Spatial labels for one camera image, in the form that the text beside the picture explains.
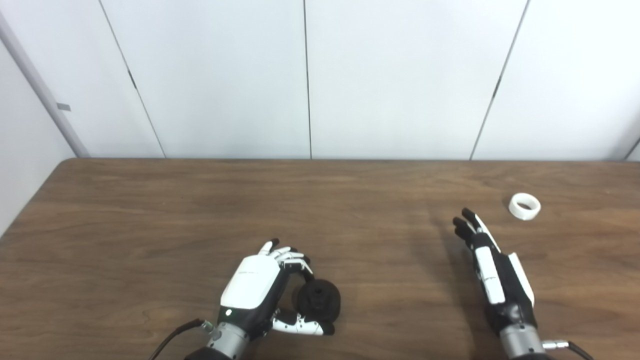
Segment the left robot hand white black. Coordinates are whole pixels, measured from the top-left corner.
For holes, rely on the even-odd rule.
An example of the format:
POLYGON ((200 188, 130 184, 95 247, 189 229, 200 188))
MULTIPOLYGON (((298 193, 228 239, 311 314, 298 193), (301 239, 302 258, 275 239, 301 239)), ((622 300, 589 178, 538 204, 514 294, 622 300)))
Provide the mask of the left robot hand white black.
POLYGON ((278 247, 279 239, 267 241, 256 254, 246 256, 222 292, 217 325, 238 328, 253 342, 271 330, 329 337, 335 326, 299 310, 281 309, 279 303, 291 276, 306 283, 315 280, 310 259, 296 248, 278 247))

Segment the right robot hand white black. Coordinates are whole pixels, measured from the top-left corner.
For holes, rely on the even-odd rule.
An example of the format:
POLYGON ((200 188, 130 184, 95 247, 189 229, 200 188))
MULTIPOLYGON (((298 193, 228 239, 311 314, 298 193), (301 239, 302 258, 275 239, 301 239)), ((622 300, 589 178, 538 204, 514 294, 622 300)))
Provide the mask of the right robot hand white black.
POLYGON ((537 327, 534 297, 516 254, 503 253, 482 219, 467 207, 452 223, 455 234, 471 253, 490 329, 499 335, 509 326, 537 327))

